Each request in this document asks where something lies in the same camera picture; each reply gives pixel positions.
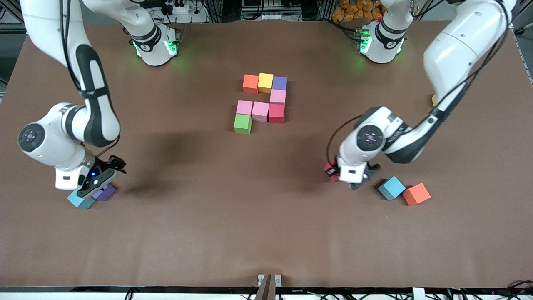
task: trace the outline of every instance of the light blue cube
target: light blue cube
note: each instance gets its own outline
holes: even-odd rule
[[[82,199],[82,198],[80,198],[80,197],[78,197],[76,195],[76,192],[77,191],[73,191],[67,197],[68,201],[70,201],[70,203],[74,204],[75,207],[81,208],[81,209],[88,209],[89,207],[91,207],[91,205],[93,205],[93,203],[94,203],[94,198],[93,197],[89,197],[87,199]]]
[[[391,201],[392,199],[398,197],[401,192],[405,191],[405,186],[396,178],[392,176],[391,179],[385,181],[379,188],[377,188],[387,200]]]

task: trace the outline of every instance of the green light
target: green light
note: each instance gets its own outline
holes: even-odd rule
[[[135,46],[135,50],[137,50],[137,56],[138,56],[138,57],[141,57],[141,53],[139,53],[139,47],[137,47],[137,45],[135,44],[135,42],[133,42],[133,45]]]
[[[372,44],[372,37],[369,36],[364,42],[361,43],[361,52],[367,53],[368,48],[370,47],[370,44]]]
[[[402,38],[400,44],[398,45],[398,50],[396,51],[396,54],[400,53],[400,51],[401,51],[401,45],[403,44],[404,41],[405,41],[405,39]]]
[[[167,47],[168,54],[170,54],[170,56],[176,55],[176,44],[174,42],[169,43],[165,41],[165,46]]]

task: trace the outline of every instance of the pink block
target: pink block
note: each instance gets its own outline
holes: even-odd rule
[[[285,106],[285,95],[287,91],[283,90],[271,90],[270,91],[270,103],[283,104]]]
[[[249,116],[252,113],[252,104],[251,101],[239,100],[237,102],[237,114]]]
[[[252,120],[258,122],[266,122],[268,118],[268,103],[254,102],[254,108],[252,109]]]

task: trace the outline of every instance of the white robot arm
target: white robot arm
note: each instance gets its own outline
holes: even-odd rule
[[[175,30],[156,25],[137,4],[129,0],[84,3],[121,22],[147,64],[161,65],[176,55],[168,50],[169,42],[175,42]],[[87,198],[119,171],[125,173],[126,165],[116,156],[103,162],[82,144],[105,147],[117,142],[120,133],[100,59],[85,34],[78,0],[22,0],[21,8],[32,42],[68,68],[85,105],[54,105],[42,119],[21,130],[19,146],[31,158],[55,167],[56,188],[78,190],[78,196]]]
[[[369,109],[341,143],[334,168],[340,181],[357,189],[371,179],[379,165],[371,167],[368,161],[379,151],[395,163],[409,163],[418,158],[429,138],[462,99],[468,79],[477,75],[477,72],[469,75],[472,66],[507,30],[515,3],[515,0],[466,0],[457,6],[457,17],[424,52],[424,69],[437,95],[436,106],[414,128],[384,106]],[[409,5],[402,8],[408,11]],[[400,19],[405,17],[403,11],[396,14]],[[373,52],[374,58],[381,54],[386,57],[383,61],[389,59],[391,52],[383,44],[372,45],[382,50]]]

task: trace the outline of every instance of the yellow block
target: yellow block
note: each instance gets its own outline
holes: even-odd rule
[[[272,81],[274,80],[273,74],[259,73],[259,84],[257,84],[257,89],[259,93],[269,93],[272,90]]]

